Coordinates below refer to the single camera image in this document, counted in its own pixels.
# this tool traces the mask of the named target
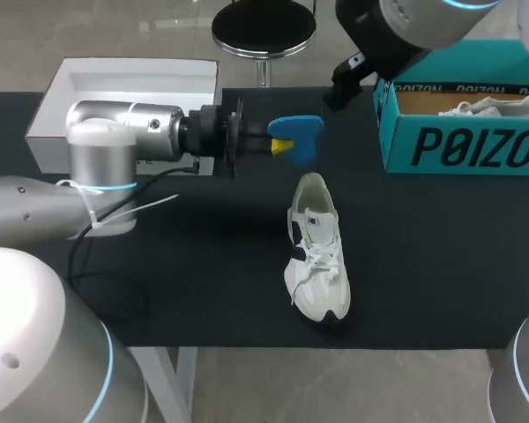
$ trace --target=shoe box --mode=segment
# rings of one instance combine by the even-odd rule
[[[529,117],[442,116],[461,101],[529,94],[519,40],[464,40],[436,50],[392,81],[374,106],[384,168],[408,174],[529,175]]]

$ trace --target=robotic arm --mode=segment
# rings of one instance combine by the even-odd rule
[[[70,186],[0,177],[0,247],[80,234],[136,188],[137,159],[178,161],[188,152],[225,160],[234,175],[238,156],[272,151],[265,125],[243,120],[241,104],[231,115],[203,106],[185,116],[176,106],[85,100],[71,108],[67,128]],[[109,219],[90,235],[123,234],[136,222],[132,212]]]
[[[339,111],[358,93],[373,72],[392,80],[431,50],[449,47],[462,38],[499,0],[337,0],[336,12],[361,51],[333,72],[325,95]]]

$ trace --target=black tablecloth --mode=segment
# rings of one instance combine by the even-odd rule
[[[324,90],[225,90],[246,116],[322,114],[315,170],[339,210],[352,302],[335,331],[290,306],[287,208],[308,169],[252,158],[238,177],[168,177],[129,234],[96,239],[82,294],[126,345],[506,346],[529,314],[529,178],[386,174],[371,92],[338,115]],[[38,93],[0,93],[0,174],[40,175],[24,141]],[[66,272],[69,241],[26,249]],[[81,251],[79,259],[86,249]],[[114,275],[120,275],[114,281]],[[141,311],[148,293],[148,313]],[[121,320],[114,314],[121,314]]]

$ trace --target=shoelace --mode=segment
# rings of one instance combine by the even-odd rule
[[[337,256],[341,250],[339,238],[335,238],[335,241],[327,246],[312,242],[309,248],[305,240],[302,240],[302,249],[306,253],[306,261],[309,259],[309,263],[303,269],[298,278],[298,283],[292,290],[292,305],[294,305],[296,290],[300,285],[308,281],[312,270],[322,269],[328,271],[326,275],[328,281],[332,281],[333,278],[339,275],[339,262],[337,260]]]
[[[463,112],[461,110],[461,108],[463,108],[464,106],[472,106],[472,104],[470,104],[468,101],[461,101],[458,106],[456,106],[455,108],[452,108],[451,110],[449,110],[448,112],[440,112],[439,115],[440,116],[458,116],[458,115],[472,115],[473,112],[471,112],[470,110],[468,111],[465,111]]]

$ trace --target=shoe tongue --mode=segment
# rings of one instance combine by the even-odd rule
[[[335,215],[331,213],[316,213],[310,209],[304,212],[306,229],[312,242],[328,245],[335,234]]]

